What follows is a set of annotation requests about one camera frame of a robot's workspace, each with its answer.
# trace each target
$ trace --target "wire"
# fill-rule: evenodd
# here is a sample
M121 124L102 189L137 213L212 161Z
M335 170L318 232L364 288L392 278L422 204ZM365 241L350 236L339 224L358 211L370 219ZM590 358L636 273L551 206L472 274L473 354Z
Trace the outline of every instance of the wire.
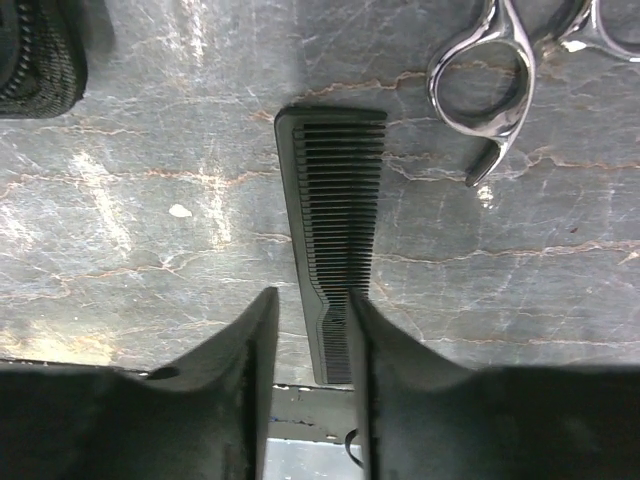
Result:
M354 428L349 433L347 433L347 436L344 437L344 448L347 451L347 455L349 455L349 458L353 461L353 463L358 465L360 468L364 469L364 464L362 463L362 460L360 460L359 458L354 456L353 453L351 453L351 442L353 442L353 439L356 438L357 436L358 436L357 428Z

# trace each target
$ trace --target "silver scissors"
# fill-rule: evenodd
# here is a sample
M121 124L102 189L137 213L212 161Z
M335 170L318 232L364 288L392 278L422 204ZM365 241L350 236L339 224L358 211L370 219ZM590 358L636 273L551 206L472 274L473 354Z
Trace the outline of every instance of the silver scissors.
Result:
M578 0L558 33L541 40L543 56L550 44L569 52L597 49L625 62L640 62L640 45L617 42L602 25L601 0ZM440 80L447 66L461 53L489 43L512 48L522 77L514 97L496 110L478 117L444 110L438 97ZM465 135L489 140L487 149L467 171L466 185L477 186L506 156L527 118L536 81L536 58L527 33L511 0L486 0L483 14L467 32L454 37L429 64L427 93L440 119Z

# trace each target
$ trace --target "gray countertop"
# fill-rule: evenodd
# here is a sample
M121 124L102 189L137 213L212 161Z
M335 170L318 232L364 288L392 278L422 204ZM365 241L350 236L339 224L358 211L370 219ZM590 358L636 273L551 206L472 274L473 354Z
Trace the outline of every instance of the gray countertop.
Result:
M481 1L87 3L85 99L0 121L0 356L150 368L275 285L276 380L313 383L272 125L303 101L389 113L371 297L396 324L471 366L640 361L640 65L544 62L467 189L482 141L435 119L425 68ZM636 2L603 3L640 41ZM529 32L559 4L516 2ZM444 93L487 107L510 65L467 55Z

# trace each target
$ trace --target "comb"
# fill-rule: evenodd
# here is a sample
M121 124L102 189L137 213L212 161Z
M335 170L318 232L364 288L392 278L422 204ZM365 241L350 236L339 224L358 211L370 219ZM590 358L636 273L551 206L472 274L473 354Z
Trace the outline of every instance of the comb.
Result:
M348 292L367 294L386 113L287 107L275 119L280 170L318 384L350 384Z

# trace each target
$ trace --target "scissor handle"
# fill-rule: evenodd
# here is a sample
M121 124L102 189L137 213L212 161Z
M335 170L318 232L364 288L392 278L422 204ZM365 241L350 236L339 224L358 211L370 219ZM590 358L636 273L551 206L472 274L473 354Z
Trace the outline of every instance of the scissor handle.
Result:
M439 99L440 80L445 69L456 56L489 43L507 45L517 54L523 77L515 97L482 117L446 112ZM475 187L491 173L518 136L533 99L535 70L533 50L511 0L486 0L484 12L476 26L453 38L431 60L427 93L438 117L460 133L483 137L494 143L469 169L467 186Z
M616 42L607 33L601 5L601 0L584 0L558 42L570 52L595 48L624 62L640 62L640 45Z

